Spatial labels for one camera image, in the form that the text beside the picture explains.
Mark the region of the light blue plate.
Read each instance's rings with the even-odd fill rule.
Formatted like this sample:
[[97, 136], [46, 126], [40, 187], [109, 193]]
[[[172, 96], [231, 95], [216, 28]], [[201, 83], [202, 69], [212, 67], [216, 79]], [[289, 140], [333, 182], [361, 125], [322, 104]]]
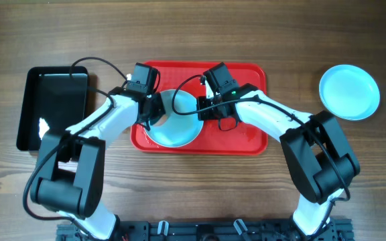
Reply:
[[164, 102], [167, 121], [158, 127], [151, 126], [145, 133], [163, 147], [177, 148], [191, 143], [201, 132], [204, 122], [198, 120], [197, 114], [178, 115], [172, 110], [172, 97], [175, 90], [160, 92]]
[[335, 116], [361, 121], [372, 116], [380, 105], [375, 79], [362, 68], [341, 64], [322, 75], [318, 91], [322, 104]]

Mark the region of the light blue plate back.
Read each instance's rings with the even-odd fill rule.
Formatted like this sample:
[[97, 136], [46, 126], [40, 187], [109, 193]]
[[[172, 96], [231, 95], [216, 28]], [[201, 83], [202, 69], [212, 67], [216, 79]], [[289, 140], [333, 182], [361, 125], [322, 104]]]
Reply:
[[341, 64], [322, 75], [318, 91], [322, 104], [335, 116], [361, 121], [372, 116], [380, 105], [375, 79], [362, 68]]

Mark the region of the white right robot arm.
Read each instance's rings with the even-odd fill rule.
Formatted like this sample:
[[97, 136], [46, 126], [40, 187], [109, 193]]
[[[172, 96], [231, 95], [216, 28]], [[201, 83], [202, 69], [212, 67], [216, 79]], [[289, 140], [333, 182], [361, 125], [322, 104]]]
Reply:
[[233, 117], [281, 144], [300, 193], [292, 221], [304, 238], [317, 238], [329, 225], [334, 204], [350, 199], [348, 187], [361, 170], [336, 117], [325, 110], [300, 112], [270, 99], [252, 84], [240, 85], [224, 63], [205, 71], [200, 83], [208, 94], [198, 100], [200, 117]]

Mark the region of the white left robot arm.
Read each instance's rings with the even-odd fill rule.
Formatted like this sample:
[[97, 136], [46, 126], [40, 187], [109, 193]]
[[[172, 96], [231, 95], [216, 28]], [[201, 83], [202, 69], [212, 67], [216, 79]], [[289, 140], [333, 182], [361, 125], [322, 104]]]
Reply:
[[126, 240], [120, 219], [102, 203], [105, 151], [127, 128], [145, 130], [165, 114], [157, 91], [160, 72], [137, 63], [132, 77], [106, 93], [105, 103], [90, 116], [63, 131], [42, 138], [36, 168], [23, 193], [23, 208], [33, 218], [29, 202], [68, 220], [81, 240]]

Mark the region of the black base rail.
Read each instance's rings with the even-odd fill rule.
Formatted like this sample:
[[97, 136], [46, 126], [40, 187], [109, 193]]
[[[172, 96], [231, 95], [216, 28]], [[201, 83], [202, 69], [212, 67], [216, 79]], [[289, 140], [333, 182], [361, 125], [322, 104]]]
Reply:
[[[56, 240], [93, 240], [72, 224], [58, 225]], [[297, 231], [290, 219], [248, 222], [121, 222], [113, 240], [200, 241], [200, 240], [310, 240]], [[311, 240], [353, 241], [352, 220], [330, 218], [324, 230]]]

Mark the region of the black water basin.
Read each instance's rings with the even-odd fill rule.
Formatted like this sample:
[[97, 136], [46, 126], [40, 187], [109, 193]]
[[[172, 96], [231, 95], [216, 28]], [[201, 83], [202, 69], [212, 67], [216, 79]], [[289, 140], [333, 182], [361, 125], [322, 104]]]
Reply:
[[86, 117], [88, 71], [83, 66], [33, 67], [27, 73], [16, 147], [37, 151], [49, 129], [64, 130]]

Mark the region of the orange sponge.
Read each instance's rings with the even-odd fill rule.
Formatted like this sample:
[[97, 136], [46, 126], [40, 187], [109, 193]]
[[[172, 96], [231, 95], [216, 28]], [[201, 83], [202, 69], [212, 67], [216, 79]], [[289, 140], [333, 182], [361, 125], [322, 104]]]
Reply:
[[167, 121], [167, 119], [168, 119], [168, 116], [164, 114], [163, 116], [161, 116], [161, 117], [159, 118], [159, 120], [157, 120], [157, 121], [153, 124], [153, 126], [154, 126], [154, 127], [162, 126], [162, 125]]

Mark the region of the red plastic tray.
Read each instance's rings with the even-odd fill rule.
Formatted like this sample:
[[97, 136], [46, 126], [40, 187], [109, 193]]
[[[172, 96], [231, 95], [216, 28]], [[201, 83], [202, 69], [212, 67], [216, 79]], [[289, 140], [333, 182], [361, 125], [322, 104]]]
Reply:
[[[150, 60], [147, 65], [157, 68], [162, 75], [158, 90], [177, 88], [185, 79], [201, 74], [217, 65], [216, 62], [181, 62]], [[250, 83], [262, 91], [266, 91], [265, 72], [256, 64], [226, 63], [231, 76], [240, 84]], [[235, 129], [230, 129], [235, 120], [227, 118], [221, 120], [218, 127], [217, 120], [204, 122], [200, 134], [183, 147], [168, 148], [152, 141], [145, 129], [135, 125], [131, 127], [131, 143], [140, 151], [148, 153], [183, 153], [194, 155], [258, 155], [262, 153], [268, 143], [268, 136], [260, 129], [239, 123]]]

